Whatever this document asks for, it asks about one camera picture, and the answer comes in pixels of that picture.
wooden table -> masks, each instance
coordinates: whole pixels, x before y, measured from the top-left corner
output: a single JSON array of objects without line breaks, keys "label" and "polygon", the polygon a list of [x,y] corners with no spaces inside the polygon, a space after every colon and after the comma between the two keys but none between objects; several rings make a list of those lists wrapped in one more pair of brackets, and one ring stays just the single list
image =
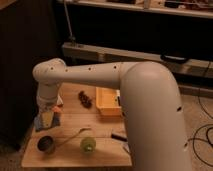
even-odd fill
[{"label": "wooden table", "polygon": [[[92,108],[84,108],[78,93],[84,90],[92,98]],[[110,138],[112,130],[124,130],[121,116],[103,117],[95,105],[95,87],[63,84],[60,95],[64,101],[61,115],[61,126],[46,131],[33,130],[22,160],[23,167],[102,167],[131,166],[129,154],[123,149],[123,142]],[[45,135],[54,138],[56,145],[75,135],[81,128],[91,127],[72,138],[67,143],[56,147],[53,154],[47,155],[37,149],[38,140]],[[93,136],[96,139],[96,150],[85,154],[80,149],[83,137]]]}]

small object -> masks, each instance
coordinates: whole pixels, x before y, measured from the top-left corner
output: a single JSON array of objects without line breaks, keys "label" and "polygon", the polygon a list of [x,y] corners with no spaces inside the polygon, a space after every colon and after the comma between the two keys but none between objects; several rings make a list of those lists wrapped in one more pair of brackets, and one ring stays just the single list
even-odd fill
[{"label": "small object", "polygon": [[52,110],[41,113],[41,119],[44,128],[50,128],[53,121],[54,112]]},{"label": "small object", "polygon": [[125,142],[125,143],[123,144],[123,149],[124,149],[128,154],[130,154],[129,145],[128,145],[127,142]]},{"label": "small object", "polygon": [[91,153],[95,150],[96,141],[93,137],[85,137],[81,140],[80,147],[83,150],[83,152]]},{"label": "small object", "polygon": [[80,93],[78,94],[78,98],[81,101],[81,104],[85,107],[85,108],[91,108],[92,107],[92,99],[90,99],[85,93],[84,91],[80,91]]},{"label": "small object", "polygon": [[39,151],[46,154],[52,154],[55,151],[55,143],[51,136],[42,137],[37,144]]},{"label": "small object", "polygon": [[180,0],[166,0],[164,6],[168,8],[178,8],[181,5]]},{"label": "small object", "polygon": [[127,138],[125,136],[120,135],[120,134],[111,133],[111,138],[127,142]]},{"label": "small object", "polygon": [[54,113],[52,124],[51,124],[51,127],[49,127],[49,128],[43,126],[43,120],[42,120],[41,116],[38,115],[34,118],[34,126],[35,126],[36,132],[46,130],[49,128],[53,128],[56,126],[60,126],[60,115],[56,112]]}]

green cup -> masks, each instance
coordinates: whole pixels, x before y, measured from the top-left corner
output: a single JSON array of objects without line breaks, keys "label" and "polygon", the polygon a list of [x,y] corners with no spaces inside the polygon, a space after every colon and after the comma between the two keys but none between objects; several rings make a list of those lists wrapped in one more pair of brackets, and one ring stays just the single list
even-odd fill
[{"label": "green cup", "polygon": [[81,140],[80,147],[83,152],[91,153],[95,150],[96,141],[93,137],[85,137]]}]

dark background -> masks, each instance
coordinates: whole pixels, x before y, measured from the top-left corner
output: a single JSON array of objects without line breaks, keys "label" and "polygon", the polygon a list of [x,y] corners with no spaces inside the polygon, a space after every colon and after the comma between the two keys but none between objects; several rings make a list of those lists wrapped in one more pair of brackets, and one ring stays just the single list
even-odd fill
[{"label": "dark background", "polygon": [[[69,37],[63,5],[56,3],[60,37]],[[68,5],[76,41],[187,59],[213,60],[213,19]]]}]

yellow object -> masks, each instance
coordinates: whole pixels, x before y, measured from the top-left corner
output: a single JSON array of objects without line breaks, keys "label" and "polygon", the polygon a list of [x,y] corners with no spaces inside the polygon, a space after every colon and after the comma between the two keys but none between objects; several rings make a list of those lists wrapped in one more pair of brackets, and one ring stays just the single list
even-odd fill
[{"label": "yellow object", "polygon": [[53,121],[54,112],[52,110],[41,114],[43,128],[50,128]]},{"label": "yellow object", "polygon": [[93,137],[85,137],[81,140],[80,146],[84,152],[90,153],[95,150],[96,141]]},{"label": "yellow object", "polygon": [[116,90],[96,87],[96,107],[102,115],[121,115]]}]

